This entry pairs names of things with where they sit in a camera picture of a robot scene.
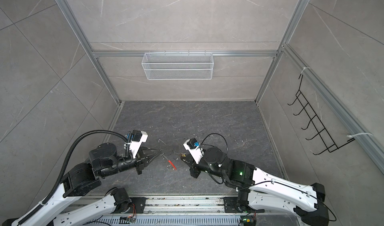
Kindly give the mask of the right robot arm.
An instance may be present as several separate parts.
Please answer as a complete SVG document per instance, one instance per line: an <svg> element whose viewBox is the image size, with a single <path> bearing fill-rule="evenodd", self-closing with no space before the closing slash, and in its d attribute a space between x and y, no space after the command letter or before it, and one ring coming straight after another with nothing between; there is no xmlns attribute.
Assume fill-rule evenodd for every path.
<svg viewBox="0 0 384 226"><path fill-rule="evenodd" d="M193 178L206 173L238 192L234 203L240 212L278 211L299 217L309 226L327 226L329 210L322 184L302 185L273 176L252 164L228 158L216 147L188 149L181 160Z"/></svg>

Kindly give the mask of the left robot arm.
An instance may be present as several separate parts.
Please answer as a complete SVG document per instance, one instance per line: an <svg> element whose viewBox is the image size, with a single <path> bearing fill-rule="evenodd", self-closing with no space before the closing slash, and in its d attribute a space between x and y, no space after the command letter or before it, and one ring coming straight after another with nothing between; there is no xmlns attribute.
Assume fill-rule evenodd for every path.
<svg viewBox="0 0 384 226"><path fill-rule="evenodd" d="M136 169L141 174L160 150L140 147L133 158L119 156L117 147L103 143L90 151L89 160L74 166L59 179L59 184L32 210L19 219L8 219L4 226L77 226L109 213L125 213L133 209L133 203L126 189L113 188L104 198L78 210L63 213L71 203L78 201L90 191L99 187L108 176Z"/></svg>

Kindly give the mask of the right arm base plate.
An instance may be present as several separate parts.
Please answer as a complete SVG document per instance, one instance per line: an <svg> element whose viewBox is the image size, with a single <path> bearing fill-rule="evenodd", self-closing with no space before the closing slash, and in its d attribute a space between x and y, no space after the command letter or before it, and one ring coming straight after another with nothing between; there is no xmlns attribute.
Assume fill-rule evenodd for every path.
<svg viewBox="0 0 384 226"><path fill-rule="evenodd" d="M265 210L254 210L248 206L241 206L237 197L224 197L225 213L264 213Z"/></svg>

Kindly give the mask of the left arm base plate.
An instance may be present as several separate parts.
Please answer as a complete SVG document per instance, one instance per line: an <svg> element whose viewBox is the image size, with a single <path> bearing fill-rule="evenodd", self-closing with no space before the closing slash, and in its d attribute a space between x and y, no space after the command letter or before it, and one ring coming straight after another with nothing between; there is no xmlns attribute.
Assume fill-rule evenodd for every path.
<svg viewBox="0 0 384 226"><path fill-rule="evenodd" d="M119 202L115 210L112 211L112 214L133 215L134 212L138 214L142 214L144 212L146 200L147 198L145 197L134 197L134 198L129 198L128 200Z"/></svg>

